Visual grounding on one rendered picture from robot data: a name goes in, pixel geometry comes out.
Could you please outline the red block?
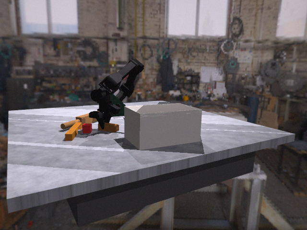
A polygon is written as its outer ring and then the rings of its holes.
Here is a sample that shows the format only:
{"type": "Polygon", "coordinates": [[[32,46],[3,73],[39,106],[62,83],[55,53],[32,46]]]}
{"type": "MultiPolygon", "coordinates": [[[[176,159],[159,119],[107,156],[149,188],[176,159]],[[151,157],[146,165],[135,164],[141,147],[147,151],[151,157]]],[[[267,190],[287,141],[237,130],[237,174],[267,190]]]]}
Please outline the red block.
{"type": "Polygon", "coordinates": [[[91,133],[92,132],[92,124],[83,124],[82,125],[83,133],[91,133]]]}

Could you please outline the orange block with cylindrical handle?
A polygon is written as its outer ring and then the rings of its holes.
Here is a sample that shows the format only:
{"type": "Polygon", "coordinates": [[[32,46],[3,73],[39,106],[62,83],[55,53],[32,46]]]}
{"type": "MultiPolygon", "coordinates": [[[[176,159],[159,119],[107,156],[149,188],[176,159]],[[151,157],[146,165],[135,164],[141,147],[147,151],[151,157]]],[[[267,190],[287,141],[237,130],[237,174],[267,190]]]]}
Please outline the orange block with cylindrical handle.
{"type": "Polygon", "coordinates": [[[83,125],[83,124],[90,124],[96,121],[97,121],[96,118],[89,118],[89,114],[84,114],[84,115],[77,116],[76,120],[61,124],[60,127],[62,129],[66,129],[66,128],[72,127],[76,122],[82,122],[82,125],[83,125]]]}

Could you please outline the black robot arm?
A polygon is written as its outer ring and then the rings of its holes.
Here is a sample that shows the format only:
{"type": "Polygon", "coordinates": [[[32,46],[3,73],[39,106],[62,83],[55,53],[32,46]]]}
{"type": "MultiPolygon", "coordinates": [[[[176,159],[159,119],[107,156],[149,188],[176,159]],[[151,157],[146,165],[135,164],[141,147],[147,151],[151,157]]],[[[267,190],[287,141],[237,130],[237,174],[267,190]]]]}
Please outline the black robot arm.
{"type": "MultiPolygon", "coordinates": [[[[100,83],[101,86],[99,89],[93,90],[91,92],[91,99],[95,102],[101,100],[110,99],[110,95],[114,94],[118,89],[120,90],[116,97],[123,101],[126,96],[130,97],[134,91],[134,81],[136,76],[142,72],[144,69],[144,65],[139,62],[137,59],[132,59],[128,62],[126,66],[124,66],[117,73],[112,73],[109,76],[106,76],[100,83]],[[128,76],[129,75],[129,76],[128,76]],[[123,82],[120,86],[121,81],[128,76],[127,80],[123,82]],[[104,84],[105,85],[104,85],[104,84]]],[[[118,114],[121,110],[120,104],[112,104],[112,101],[107,102],[105,106],[105,111],[110,111],[113,114],[118,114]]]]}

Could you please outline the orange bar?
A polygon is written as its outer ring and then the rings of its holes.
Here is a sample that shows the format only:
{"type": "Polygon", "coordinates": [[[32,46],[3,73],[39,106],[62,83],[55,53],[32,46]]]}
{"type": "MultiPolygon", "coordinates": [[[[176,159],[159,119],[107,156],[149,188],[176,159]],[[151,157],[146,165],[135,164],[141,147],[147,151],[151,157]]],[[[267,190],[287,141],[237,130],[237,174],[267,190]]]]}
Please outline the orange bar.
{"type": "Polygon", "coordinates": [[[78,130],[82,129],[82,122],[76,122],[66,133],[65,141],[73,141],[78,134],[78,130]]]}

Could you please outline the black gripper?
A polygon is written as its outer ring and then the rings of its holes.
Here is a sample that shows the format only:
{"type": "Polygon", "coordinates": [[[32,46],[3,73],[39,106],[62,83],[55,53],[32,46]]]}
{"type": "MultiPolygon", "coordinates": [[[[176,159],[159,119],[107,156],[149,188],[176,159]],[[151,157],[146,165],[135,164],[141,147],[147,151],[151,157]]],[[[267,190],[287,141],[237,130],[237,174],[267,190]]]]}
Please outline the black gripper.
{"type": "Polygon", "coordinates": [[[105,123],[109,123],[111,117],[114,116],[110,111],[105,111],[105,106],[110,101],[110,99],[98,101],[99,109],[89,113],[89,118],[96,118],[102,129],[104,129],[105,123]]]}

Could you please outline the brown cylinder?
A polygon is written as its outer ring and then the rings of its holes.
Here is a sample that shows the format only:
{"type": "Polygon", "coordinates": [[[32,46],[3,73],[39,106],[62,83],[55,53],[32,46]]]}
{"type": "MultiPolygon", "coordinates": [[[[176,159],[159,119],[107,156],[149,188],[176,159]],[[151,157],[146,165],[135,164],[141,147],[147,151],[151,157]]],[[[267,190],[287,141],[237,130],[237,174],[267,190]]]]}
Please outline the brown cylinder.
{"type": "Polygon", "coordinates": [[[124,134],[124,131],[119,130],[118,124],[112,124],[112,123],[105,123],[104,129],[102,129],[98,123],[98,130],[103,131],[109,131],[109,132],[115,132],[115,133],[122,133],[124,134]]]}

